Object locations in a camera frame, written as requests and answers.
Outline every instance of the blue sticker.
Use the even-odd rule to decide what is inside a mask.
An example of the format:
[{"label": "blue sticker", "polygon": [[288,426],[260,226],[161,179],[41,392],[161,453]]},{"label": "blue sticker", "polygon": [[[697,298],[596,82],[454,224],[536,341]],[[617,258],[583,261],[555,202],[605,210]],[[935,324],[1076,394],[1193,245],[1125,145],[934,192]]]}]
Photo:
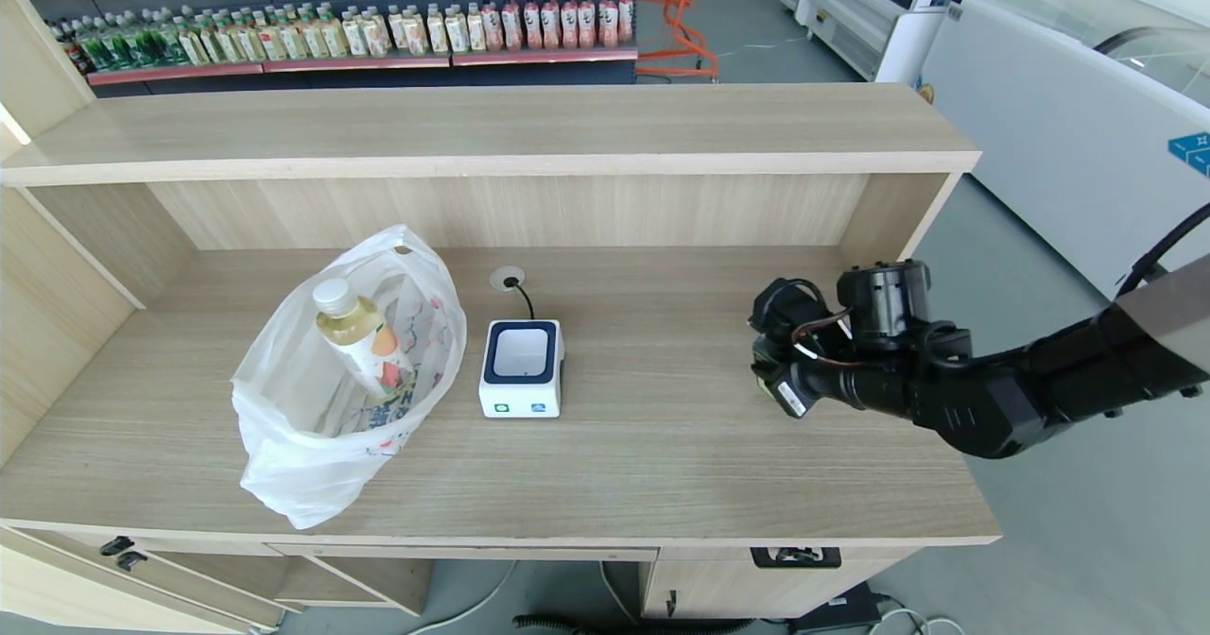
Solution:
[{"label": "blue sticker", "polygon": [[1210,132],[1198,132],[1168,140],[1168,151],[1198,173],[1210,175]]}]

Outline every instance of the refrigerator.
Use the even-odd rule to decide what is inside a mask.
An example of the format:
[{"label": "refrigerator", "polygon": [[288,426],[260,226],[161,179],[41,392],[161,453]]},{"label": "refrigerator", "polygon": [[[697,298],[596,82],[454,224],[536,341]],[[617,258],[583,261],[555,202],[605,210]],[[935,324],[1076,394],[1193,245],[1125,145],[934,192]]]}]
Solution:
[{"label": "refrigerator", "polygon": [[[984,151],[975,178],[1107,298],[1210,201],[1210,29],[1192,21],[1134,0],[952,0],[916,85]],[[1205,253],[1199,226],[1160,264]]]}]

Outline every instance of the white cable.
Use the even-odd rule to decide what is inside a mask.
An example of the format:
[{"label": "white cable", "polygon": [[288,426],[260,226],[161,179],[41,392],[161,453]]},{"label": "white cable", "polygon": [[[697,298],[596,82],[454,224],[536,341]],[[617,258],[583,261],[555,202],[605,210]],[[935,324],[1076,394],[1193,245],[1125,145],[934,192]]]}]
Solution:
[{"label": "white cable", "polygon": [[598,562],[598,564],[600,564],[601,567],[601,581],[605,582],[605,589],[609,590],[609,594],[613,596],[613,601],[617,604],[617,608],[622,610],[622,613],[626,614],[626,618],[629,619],[630,623],[638,625],[639,619],[634,618],[634,616],[630,613],[630,610],[626,608],[626,605],[623,605],[622,602],[622,598],[618,596],[617,590],[613,589],[613,584],[610,583],[609,575],[605,573],[605,562]]},{"label": "white cable", "polygon": [[479,611],[479,607],[482,607],[483,605],[485,605],[489,601],[491,601],[491,599],[496,596],[496,593],[499,593],[500,589],[505,587],[505,582],[508,581],[509,576],[513,575],[513,570],[514,568],[517,568],[517,560],[513,560],[513,564],[508,565],[508,571],[505,572],[505,577],[500,579],[500,583],[496,583],[496,587],[492,588],[491,591],[488,593],[478,602],[471,605],[466,610],[463,610],[463,611],[461,611],[461,612],[459,612],[459,613],[456,613],[456,614],[454,614],[454,616],[451,616],[449,618],[442,618],[442,620],[436,620],[436,622],[428,623],[428,625],[421,625],[420,628],[407,633],[407,635],[420,635],[421,633],[428,633],[430,630],[437,630],[438,628],[449,625],[450,623],[455,623],[455,622],[462,620],[463,618],[466,618],[466,617],[471,616],[472,613]]},{"label": "white cable", "polygon": [[958,625],[952,618],[945,618],[943,616],[938,616],[926,620],[924,625],[932,627],[934,623],[944,623],[945,625],[949,625],[950,628],[957,630],[958,635],[967,635],[967,631],[963,630],[962,627]]},{"label": "white cable", "polygon": [[921,635],[932,635],[933,631],[929,629],[928,619],[921,616],[918,611],[910,610],[908,607],[899,607],[897,610],[891,610],[887,613],[882,614],[882,620],[874,624],[874,628],[871,628],[870,631],[866,633],[865,635],[874,635],[874,631],[876,631],[878,628],[882,628],[882,624],[885,624],[887,619],[898,616],[900,613],[906,613],[908,616],[911,617],[912,624],[916,627],[916,633],[920,633]]}]

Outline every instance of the shopping cart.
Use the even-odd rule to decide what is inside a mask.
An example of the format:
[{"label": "shopping cart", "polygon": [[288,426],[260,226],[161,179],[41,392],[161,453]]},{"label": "shopping cart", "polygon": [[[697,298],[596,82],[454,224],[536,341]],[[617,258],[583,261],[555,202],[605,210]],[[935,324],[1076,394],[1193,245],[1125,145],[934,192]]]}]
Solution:
[{"label": "shopping cart", "polygon": [[661,50],[639,51],[639,63],[667,62],[670,58],[697,57],[695,67],[635,67],[635,74],[658,76],[709,76],[710,82],[719,82],[719,58],[705,48],[705,36],[685,23],[685,11],[693,0],[640,0],[657,2],[662,6],[666,44]]}]

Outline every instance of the white plastic bag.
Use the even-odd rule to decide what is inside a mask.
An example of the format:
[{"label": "white plastic bag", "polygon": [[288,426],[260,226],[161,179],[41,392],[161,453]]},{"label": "white plastic bag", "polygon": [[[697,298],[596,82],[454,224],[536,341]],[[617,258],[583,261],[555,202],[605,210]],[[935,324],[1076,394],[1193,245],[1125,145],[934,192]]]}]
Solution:
[{"label": "white plastic bag", "polygon": [[[311,291],[336,277],[396,330],[416,373],[407,411],[375,412],[316,328]],[[364,239],[290,291],[231,377],[248,451],[240,485],[295,529],[336,516],[445,394],[465,347],[466,316],[440,256],[405,225]]]}]

